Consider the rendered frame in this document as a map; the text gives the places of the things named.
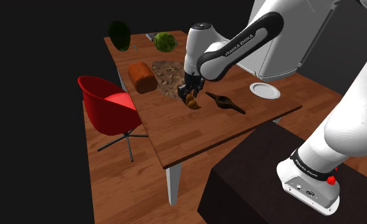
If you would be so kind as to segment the orange-brown bread loaf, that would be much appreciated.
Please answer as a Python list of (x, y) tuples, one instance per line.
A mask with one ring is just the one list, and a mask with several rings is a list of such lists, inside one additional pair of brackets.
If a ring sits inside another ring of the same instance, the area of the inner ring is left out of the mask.
[(139, 94), (145, 94), (157, 89), (158, 82), (153, 71), (144, 62), (128, 66), (130, 80)]

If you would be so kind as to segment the brown croissant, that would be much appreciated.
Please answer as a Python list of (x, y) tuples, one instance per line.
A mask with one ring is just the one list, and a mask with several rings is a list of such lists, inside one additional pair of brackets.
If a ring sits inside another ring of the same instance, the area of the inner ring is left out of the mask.
[(190, 109), (200, 109), (201, 106), (198, 105), (195, 98), (191, 94), (187, 94), (185, 98), (185, 105)]

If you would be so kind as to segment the wooden table with white legs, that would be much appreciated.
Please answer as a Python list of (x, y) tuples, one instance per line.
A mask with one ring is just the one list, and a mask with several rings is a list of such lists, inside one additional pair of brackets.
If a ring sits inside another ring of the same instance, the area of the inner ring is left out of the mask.
[[(178, 46), (169, 53), (158, 51), (144, 34), (131, 36), (131, 47), (118, 51), (111, 39), (106, 43), (119, 74), (131, 96), (134, 106), (152, 143), (161, 166), (166, 171), (169, 203), (177, 202), (180, 173), (184, 161), (216, 146), (227, 146), (228, 141), (241, 136), (261, 124), (288, 115), (302, 107), (287, 94), (278, 99), (263, 99), (250, 91), (250, 85), (257, 81), (242, 68), (233, 66), (223, 80), (208, 81), (197, 96), (200, 109), (189, 109), (181, 100), (172, 99), (154, 90), (139, 94), (135, 90), (127, 68), (129, 64), (144, 62), (151, 66), (156, 60), (181, 62), (185, 56), (187, 35), (182, 31), (172, 33)], [(243, 115), (233, 109), (219, 108), (211, 92), (223, 95), (243, 109)]]

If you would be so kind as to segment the dark green oval thing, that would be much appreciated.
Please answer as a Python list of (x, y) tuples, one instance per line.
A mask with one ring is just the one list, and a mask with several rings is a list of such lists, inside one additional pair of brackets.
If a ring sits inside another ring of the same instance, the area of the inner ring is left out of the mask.
[(108, 34), (117, 50), (124, 52), (131, 46), (131, 31), (125, 22), (110, 22)]

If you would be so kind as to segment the red swivel chair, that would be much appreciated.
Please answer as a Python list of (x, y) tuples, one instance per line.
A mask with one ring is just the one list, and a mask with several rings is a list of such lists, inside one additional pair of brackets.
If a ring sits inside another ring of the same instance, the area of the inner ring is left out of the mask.
[(129, 141), (133, 131), (142, 124), (130, 95), (116, 84), (95, 76), (81, 76), (83, 103), (93, 127), (107, 136), (118, 139), (98, 148), (101, 151), (122, 139)]

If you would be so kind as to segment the green lettuce head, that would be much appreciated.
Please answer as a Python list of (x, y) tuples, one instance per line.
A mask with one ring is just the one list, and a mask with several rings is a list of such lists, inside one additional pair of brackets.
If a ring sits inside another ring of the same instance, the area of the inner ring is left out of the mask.
[(171, 52), (178, 42), (175, 37), (168, 32), (160, 32), (154, 38), (154, 45), (160, 52)]

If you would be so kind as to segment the brown speckled mat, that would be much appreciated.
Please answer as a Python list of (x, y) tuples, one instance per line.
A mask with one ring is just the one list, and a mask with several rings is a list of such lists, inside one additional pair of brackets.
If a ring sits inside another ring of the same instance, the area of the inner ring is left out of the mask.
[(171, 60), (157, 60), (153, 61), (151, 69), (157, 78), (158, 91), (166, 97), (180, 99), (178, 87), (184, 84), (184, 63)]

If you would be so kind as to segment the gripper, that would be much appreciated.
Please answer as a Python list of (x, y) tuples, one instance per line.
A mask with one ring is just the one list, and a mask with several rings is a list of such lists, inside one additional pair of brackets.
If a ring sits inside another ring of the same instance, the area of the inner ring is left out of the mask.
[(184, 85), (178, 86), (177, 93), (181, 100), (186, 100), (189, 92), (193, 91), (192, 96), (196, 98), (199, 92), (203, 89), (205, 79), (201, 75), (184, 74)]

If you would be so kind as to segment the white plate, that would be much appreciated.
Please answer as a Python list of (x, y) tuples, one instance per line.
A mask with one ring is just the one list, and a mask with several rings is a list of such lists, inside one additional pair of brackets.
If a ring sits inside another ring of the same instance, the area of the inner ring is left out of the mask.
[(274, 86), (267, 83), (252, 83), (250, 85), (250, 91), (263, 99), (278, 99), (280, 97), (280, 91)]

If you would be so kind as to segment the dark robot stand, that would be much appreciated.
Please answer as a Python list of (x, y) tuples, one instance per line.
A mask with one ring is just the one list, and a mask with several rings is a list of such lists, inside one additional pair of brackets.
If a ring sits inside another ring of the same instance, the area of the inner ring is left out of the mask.
[(367, 224), (367, 177), (346, 164), (331, 216), (284, 191), (277, 165), (303, 142), (274, 122), (255, 129), (211, 169), (198, 213), (207, 224)]

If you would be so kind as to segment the large white appliance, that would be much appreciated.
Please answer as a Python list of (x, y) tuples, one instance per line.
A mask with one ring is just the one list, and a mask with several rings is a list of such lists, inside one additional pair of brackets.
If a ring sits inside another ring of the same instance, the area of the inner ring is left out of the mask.
[(296, 72), (335, 2), (339, 0), (255, 0), (248, 23), (269, 11), (284, 18), (279, 36), (251, 53), (238, 66), (263, 81), (286, 78)]

